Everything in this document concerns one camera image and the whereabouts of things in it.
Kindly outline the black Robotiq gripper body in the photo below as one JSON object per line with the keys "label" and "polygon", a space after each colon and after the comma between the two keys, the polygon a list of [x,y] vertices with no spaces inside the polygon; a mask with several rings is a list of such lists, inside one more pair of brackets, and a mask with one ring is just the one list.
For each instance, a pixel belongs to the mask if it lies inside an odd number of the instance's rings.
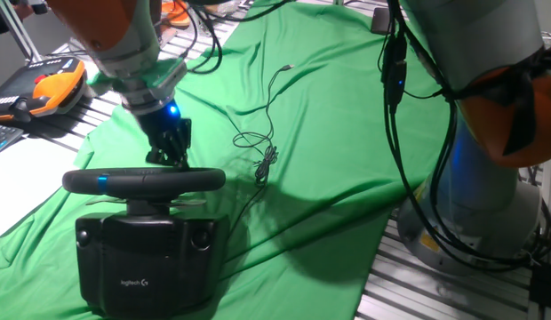
{"label": "black Robotiq gripper body", "polygon": [[172,144],[178,145],[181,149],[187,149],[191,145],[192,121],[182,116],[176,100],[170,100],[147,113],[136,115],[136,120],[148,136],[152,147],[165,149],[166,133],[169,133]]}

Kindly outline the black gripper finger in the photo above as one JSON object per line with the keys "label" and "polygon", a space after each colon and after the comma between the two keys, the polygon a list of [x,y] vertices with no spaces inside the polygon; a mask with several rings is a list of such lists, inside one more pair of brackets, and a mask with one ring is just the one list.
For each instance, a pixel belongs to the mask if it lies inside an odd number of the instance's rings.
{"label": "black gripper finger", "polygon": [[187,148],[182,142],[171,141],[168,157],[169,160],[180,169],[189,169]]}
{"label": "black gripper finger", "polygon": [[152,147],[147,155],[146,155],[146,162],[148,164],[158,164],[158,165],[169,165],[169,159],[168,156],[160,149],[156,147]]}

